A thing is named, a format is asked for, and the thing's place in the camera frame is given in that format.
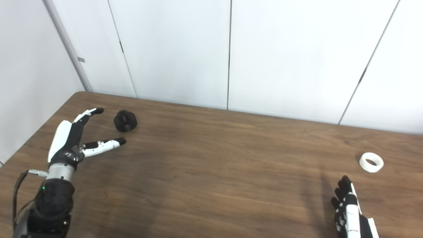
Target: white cabinet door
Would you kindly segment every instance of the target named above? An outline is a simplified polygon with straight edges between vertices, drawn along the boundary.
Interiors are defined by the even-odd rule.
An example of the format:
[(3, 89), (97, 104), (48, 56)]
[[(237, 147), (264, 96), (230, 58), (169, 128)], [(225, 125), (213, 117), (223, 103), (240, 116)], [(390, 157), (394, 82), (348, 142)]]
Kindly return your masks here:
[(48, 0), (94, 92), (136, 97), (106, 0)]
[(111, 0), (139, 98), (227, 106), (230, 0)]
[(423, 133), (423, 2), (402, 0), (342, 125)]
[(338, 123), (397, 0), (233, 0), (229, 110)]

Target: white roll of tape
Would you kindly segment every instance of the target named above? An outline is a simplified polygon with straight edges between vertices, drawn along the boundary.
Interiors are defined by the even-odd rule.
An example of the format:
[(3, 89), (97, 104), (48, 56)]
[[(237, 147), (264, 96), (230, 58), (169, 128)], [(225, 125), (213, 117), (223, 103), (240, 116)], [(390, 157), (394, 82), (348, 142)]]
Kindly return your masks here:
[(383, 167), (383, 159), (375, 153), (366, 152), (360, 158), (360, 165), (365, 171), (376, 173)]

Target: black fingertip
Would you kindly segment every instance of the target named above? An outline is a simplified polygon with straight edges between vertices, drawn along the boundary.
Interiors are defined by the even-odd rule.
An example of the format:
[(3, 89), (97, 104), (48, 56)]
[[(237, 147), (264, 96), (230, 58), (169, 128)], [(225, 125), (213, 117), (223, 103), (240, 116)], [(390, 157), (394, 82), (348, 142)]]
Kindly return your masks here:
[(122, 146), (126, 144), (126, 139), (124, 137), (116, 138), (115, 141), (119, 142), (119, 144)]
[(336, 209), (339, 207), (339, 201), (336, 199), (336, 197), (333, 197), (330, 202), (332, 203), (333, 207)]
[(343, 180), (338, 181), (338, 187), (339, 187), (340, 189), (344, 189), (345, 184), (343, 183)]
[(341, 189), (335, 188), (335, 194), (338, 197), (338, 200), (341, 201), (342, 200), (342, 197), (343, 197)]
[(91, 114), (102, 114), (104, 112), (104, 108), (96, 108)]
[(342, 177), (342, 181), (346, 184), (346, 185), (350, 185), (352, 184), (351, 180), (348, 178), (348, 176), (344, 175)]

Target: brown tabletop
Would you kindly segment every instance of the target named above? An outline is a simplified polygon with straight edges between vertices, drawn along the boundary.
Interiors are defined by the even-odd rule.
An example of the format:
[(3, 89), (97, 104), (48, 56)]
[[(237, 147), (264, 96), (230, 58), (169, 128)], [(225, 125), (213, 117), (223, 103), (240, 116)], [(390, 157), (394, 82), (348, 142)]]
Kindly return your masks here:
[[(68, 237), (336, 238), (330, 198), (345, 174), (381, 238), (422, 237), (422, 136), (87, 92), (0, 169), (0, 237), (12, 235), (19, 174), (46, 170), (59, 123), (95, 107), (105, 112), (91, 117), (82, 142), (128, 142), (79, 164)], [(115, 129), (121, 109), (137, 115), (134, 131)], [(379, 154), (382, 170), (364, 171), (363, 152)], [(26, 178), (18, 208), (42, 180)]]

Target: vertical panel seam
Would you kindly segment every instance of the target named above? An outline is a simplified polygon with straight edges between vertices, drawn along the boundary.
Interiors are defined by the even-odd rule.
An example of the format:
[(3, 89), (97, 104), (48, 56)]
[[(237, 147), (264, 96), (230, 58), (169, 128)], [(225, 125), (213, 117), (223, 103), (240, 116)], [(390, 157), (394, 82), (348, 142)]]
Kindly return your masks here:
[(350, 97), (350, 99), (349, 99), (349, 101), (348, 101), (348, 103), (347, 103), (347, 105), (346, 105), (346, 107), (345, 107), (345, 110), (344, 110), (344, 112), (342, 113), (341, 118), (339, 119), (338, 125), (340, 125), (340, 124), (341, 124), (342, 119), (344, 118), (345, 113), (346, 113), (346, 111), (347, 111), (347, 109), (348, 109), (349, 105), (351, 104), (352, 98), (354, 97), (355, 92), (357, 91), (358, 86), (359, 86), (359, 85), (360, 85), (360, 83), (361, 83), (361, 80), (363, 80), (363, 77), (364, 77), (364, 75), (366, 74), (367, 68), (368, 68), (368, 66), (369, 66), (369, 64), (370, 64), (370, 62), (371, 62), (371, 60), (373, 59), (373, 56), (374, 56), (374, 54), (375, 54), (375, 52), (376, 52), (376, 50), (377, 50), (377, 48), (378, 48), (378, 46), (379, 46), (379, 44), (380, 44), (380, 41), (382, 40), (382, 37), (385, 35), (386, 29), (388, 28), (389, 23), (391, 22), (392, 17), (393, 17), (393, 15), (395, 14), (395, 11), (396, 11), (396, 9), (397, 9), (397, 7), (398, 7), (398, 5), (399, 5), (399, 3), (400, 3), (400, 2), (401, 2), (401, 0), (398, 0), (397, 4), (395, 5), (394, 10), (392, 11), (391, 16), (389, 17), (388, 22), (386, 23), (385, 28), (383, 29), (383, 32), (382, 32), (382, 34), (380, 35), (379, 40), (378, 40), (378, 42), (376, 43), (376, 46), (375, 46), (375, 48), (374, 48), (374, 50), (373, 50), (373, 52), (372, 52), (372, 54), (371, 54), (371, 56), (370, 56), (370, 58), (369, 58), (369, 60), (368, 60), (368, 62), (367, 62), (367, 65), (366, 65), (366, 67), (364, 68), (363, 73), (361, 74), (361, 77), (360, 77), (360, 79), (358, 80), (357, 85), (355, 86), (354, 92), (352, 93), (352, 95), (351, 95), (351, 97)]
[(132, 80), (131, 71), (129, 70), (128, 61), (126, 60), (126, 55), (125, 55), (125, 53), (124, 53), (124, 47), (123, 47), (123, 45), (122, 45), (121, 37), (119, 36), (119, 31), (118, 31), (118, 28), (116, 27), (115, 17), (113, 16), (112, 7), (110, 6), (110, 2), (109, 2), (109, 0), (107, 0), (107, 3), (109, 4), (110, 14), (112, 15), (113, 24), (115, 25), (116, 34), (118, 35), (119, 44), (120, 44), (120, 47), (121, 47), (121, 49), (122, 49), (122, 54), (124, 55), (126, 68), (128, 69), (128, 73), (129, 73), (129, 78), (131, 79), (132, 87), (134, 88), (135, 97), (136, 97), (136, 98), (138, 98), (138, 95), (137, 95), (137, 90), (135, 89), (134, 81)]
[(232, 32), (232, 0), (229, 10), (229, 53), (228, 53), (228, 91), (226, 97), (226, 110), (229, 110), (229, 73), (231, 70), (231, 32)]

